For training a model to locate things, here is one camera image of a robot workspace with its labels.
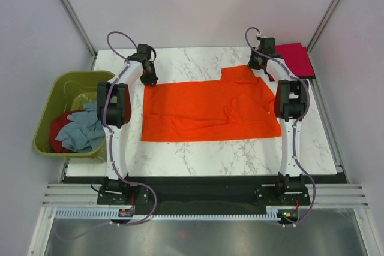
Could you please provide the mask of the light blue t shirt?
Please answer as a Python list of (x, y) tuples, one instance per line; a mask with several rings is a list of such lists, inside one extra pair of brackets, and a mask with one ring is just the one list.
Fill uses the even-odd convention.
[(56, 137), (62, 141), (63, 147), (72, 153), (89, 153), (101, 146), (105, 135), (96, 108), (96, 102), (90, 101), (84, 103), (82, 112), (67, 117), (71, 123), (64, 126)]

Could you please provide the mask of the olive green plastic bin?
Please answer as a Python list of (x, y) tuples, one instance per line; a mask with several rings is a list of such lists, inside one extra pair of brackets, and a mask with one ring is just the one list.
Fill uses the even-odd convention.
[(115, 75), (110, 71), (71, 71), (59, 76), (50, 91), (40, 118), (32, 145), (42, 156), (66, 158), (95, 158), (105, 147), (99, 147), (88, 153), (57, 153), (50, 144), (52, 122), (64, 113), (80, 110), (85, 103), (97, 99), (97, 85), (108, 82)]

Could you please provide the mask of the dark red t shirt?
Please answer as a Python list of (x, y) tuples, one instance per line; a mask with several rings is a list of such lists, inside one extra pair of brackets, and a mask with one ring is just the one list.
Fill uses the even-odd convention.
[(82, 111), (83, 110), (75, 110), (75, 111), (66, 112), (60, 115), (60, 117), (58, 117), (51, 123), (49, 140), (50, 140), (50, 146), (55, 153), (72, 153), (71, 150), (68, 150), (65, 147), (63, 147), (62, 141), (57, 140), (56, 137), (58, 136), (60, 130), (64, 126), (71, 123), (71, 120), (68, 120), (67, 117), (69, 115), (72, 115), (73, 113), (82, 112)]

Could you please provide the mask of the aluminium frame post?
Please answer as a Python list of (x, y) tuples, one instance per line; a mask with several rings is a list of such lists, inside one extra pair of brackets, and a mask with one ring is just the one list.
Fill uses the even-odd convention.
[(85, 45), (87, 51), (91, 55), (92, 59), (96, 59), (97, 57), (97, 50), (95, 49), (94, 45), (92, 44), (90, 38), (88, 37), (79, 17), (77, 16), (77, 13), (75, 12), (70, 0), (59, 0), (62, 8), (66, 12), (73, 28), (76, 30), (78, 36), (80, 37), (81, 41)]
[(338, 8), (339, 4), (342, 0), (331, 0), (324, 15), (322, 16), (314, 34), (312, 35), (308, 46), (307, 46), (307, 52), (310, 54), (312, 50), (314, 49), (315, 45), (317, 44), (319, 38), (322, 36), (325, 28), (327, 27), (329, 21), (331, 20), (333, 14), (335, 13), (336, 9)]

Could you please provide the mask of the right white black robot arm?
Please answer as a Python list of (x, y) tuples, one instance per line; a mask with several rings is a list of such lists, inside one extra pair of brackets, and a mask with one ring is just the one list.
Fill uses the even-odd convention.
[(277, 83), (274, 115), (282, 132), (280, 171), (275, 185), (275, 197), (281, 204), (289, 204), (306, 194), (305, 171), (300, 163), (302, 120), (309, 108), (308, 85), (299, 79), (275, 51), (275, 39), (258, 36), (258, 46), (251, 46), (248, 67), (263, 70)]

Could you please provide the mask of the left aluminium frame post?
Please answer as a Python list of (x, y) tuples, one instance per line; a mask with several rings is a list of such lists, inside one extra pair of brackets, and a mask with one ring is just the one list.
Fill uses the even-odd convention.
[(90, 38), (88, 37), (79, 17), (77, 16), (77, 13), (75, 12), (70, 0), (59, 0), (62, 8), (66, 12), (73, 28), (76, 30), (78, 36), (80, 37), (81, 41), (85, 45), (87, 51), (91, 55), (92, 59), (96, 59), (97, 57), (97, 50), (95, 49), (94, 45), (92, 44)]

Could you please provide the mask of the orange t shirt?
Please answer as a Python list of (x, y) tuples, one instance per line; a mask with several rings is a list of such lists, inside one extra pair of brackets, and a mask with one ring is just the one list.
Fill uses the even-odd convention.
[(143, 96), (142, 141), (206, 142), (276, 138), (274, 93), (245, 65), (218, 80), (157, 84)]

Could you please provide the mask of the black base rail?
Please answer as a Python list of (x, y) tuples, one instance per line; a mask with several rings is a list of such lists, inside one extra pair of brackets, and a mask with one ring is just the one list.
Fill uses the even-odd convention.
[(127, 177), (128, 180), (150, 186), (156, 198), (143, 189), (133, 205), (139, 213), (191, 214), (263, 213), (268, 206), (306, 206), (310, 194), (294, 196), (280, 202), (275, 193), (277, 176), (160, 176)]

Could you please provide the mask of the right aluminium frame post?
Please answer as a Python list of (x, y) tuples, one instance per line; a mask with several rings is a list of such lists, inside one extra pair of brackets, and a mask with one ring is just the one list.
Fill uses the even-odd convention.
[(342, 0), (331, 0), (324, 15), (322, 16), (314, 34), (312, 35), (308, 46), (307, 46), (307, 52), (310, 54), (312, 50), (314, 49), (315, 45), (317, 44), (319, 38), (322, 36), (325, 28), (327, 27), (329, 21), (331, 20), (333, 14), (335, 13), (336, 9), (338, 8), (339, 4)]

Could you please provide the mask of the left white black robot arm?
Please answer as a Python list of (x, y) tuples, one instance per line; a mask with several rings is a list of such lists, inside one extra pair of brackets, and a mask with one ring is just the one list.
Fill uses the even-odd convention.
[(134, 205), (136, 192), (143, 189), (144, 196), (154, 190), (144, 184), (128, 180), (128, 168), (125, 160), (125, 135), (132, 114), (130, 91), (140, 80), (144, 85), (157, 83), (154, 68), (155, 50), (147, 44), (139, 44), (136, 52), (124, 57), (123, 69), (108, 82), (97, 85), (97, 117), (103, 124), (107, 147), (107, 168), (104, 180), (98, 191), (99, 205)]

